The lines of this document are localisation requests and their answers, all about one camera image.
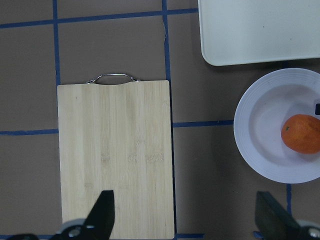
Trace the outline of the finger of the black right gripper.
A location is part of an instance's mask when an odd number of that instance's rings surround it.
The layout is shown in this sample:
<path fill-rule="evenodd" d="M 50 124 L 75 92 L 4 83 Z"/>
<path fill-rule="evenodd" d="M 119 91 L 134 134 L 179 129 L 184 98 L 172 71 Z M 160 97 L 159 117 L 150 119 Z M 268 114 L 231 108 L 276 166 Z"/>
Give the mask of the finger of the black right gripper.
<path fill-rule="evenodd" d="M 320 100 L 319 99 L 315 101 L 314 114 L 320 115 Z"/>

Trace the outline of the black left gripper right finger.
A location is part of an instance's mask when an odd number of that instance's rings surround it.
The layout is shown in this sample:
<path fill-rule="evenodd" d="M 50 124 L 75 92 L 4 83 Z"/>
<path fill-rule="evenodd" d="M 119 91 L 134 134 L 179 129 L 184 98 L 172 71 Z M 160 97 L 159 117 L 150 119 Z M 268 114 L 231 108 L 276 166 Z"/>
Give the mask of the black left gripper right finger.
<path fill-rule="evenodd" d="M 264 240 L 296 240 L 301 227 L 268 191 L 255 197 L 254 222 Z"/>

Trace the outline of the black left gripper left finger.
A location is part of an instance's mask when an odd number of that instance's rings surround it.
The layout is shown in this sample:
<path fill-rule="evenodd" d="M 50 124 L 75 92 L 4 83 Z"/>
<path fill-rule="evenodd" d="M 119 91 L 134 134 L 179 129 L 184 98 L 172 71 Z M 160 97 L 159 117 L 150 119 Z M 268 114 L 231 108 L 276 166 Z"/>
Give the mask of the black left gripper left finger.
<path fill-rule="evenodd" d="M 113 190 L 103 190 L 83 225 L 89 240 L 109 240 L 115 224 L 115 197 Z"/>

